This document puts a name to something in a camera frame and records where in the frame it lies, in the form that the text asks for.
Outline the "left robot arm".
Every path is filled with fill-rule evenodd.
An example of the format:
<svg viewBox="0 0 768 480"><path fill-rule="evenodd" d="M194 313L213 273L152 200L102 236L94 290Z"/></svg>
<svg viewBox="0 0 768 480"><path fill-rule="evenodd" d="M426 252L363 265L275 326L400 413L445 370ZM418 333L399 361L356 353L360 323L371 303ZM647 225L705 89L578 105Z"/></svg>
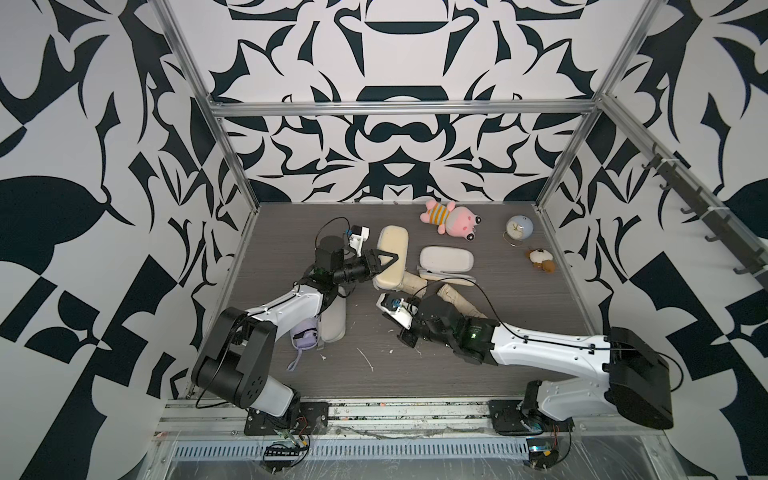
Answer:
<svg viewBox="0 0 768 480"><path fill-rule="evenodd" d="M193 385L238 408L289 416L297 393L270 376L276 341L327 310L341 285L369 281L399 260L397 253L380 249L347 259L346 250L342 238L327 236L316 244L313 264L286 294L248 310L222 311L192 369Z"/></svg>

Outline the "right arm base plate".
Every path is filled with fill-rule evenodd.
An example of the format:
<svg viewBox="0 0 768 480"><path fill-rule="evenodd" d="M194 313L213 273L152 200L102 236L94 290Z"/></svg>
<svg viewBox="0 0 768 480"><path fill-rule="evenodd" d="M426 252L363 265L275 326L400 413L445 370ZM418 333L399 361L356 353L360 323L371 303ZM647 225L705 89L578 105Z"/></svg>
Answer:
<svg viewBox="0 0 768 480"><path fill-rule="evenodd" d="M536 409L525 410L522 401L490 400L488 402L492 429L502 436L532 437L542 434L570 433L571 419L556 421Z"/></svg>

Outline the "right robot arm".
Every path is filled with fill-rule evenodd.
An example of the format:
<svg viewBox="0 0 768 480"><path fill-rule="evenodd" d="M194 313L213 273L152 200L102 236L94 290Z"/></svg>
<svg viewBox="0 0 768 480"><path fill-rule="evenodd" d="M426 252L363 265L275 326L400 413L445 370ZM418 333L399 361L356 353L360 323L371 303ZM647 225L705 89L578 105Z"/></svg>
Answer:
<svg viewBox="0 0 768 480"><path fill-rule="evenodd" d="M383 294L382 314L413 348L430 341L473 365L526 366L563 374L533 380L512 413L509 435L565 428L574 417L619 414L642 427L673 427L670 367L664 355L633 331L613 327L603 336L569 336L514 327L495 318L461 313L437 295L420 299Z"/></svg>

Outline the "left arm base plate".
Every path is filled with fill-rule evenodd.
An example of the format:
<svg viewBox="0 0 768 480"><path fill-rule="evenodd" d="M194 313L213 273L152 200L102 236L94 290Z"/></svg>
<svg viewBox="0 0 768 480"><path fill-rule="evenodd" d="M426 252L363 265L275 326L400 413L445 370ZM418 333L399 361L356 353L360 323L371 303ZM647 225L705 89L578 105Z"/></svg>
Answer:
<svg viewBox="0 0 768 480"><path fill-rule="evenodd" d="M328 402L294 401L282 416L272 416L261 410L249 409L244 427L245 436L266 436L289 430L292 435L324 433L329 419Z"/></svg>

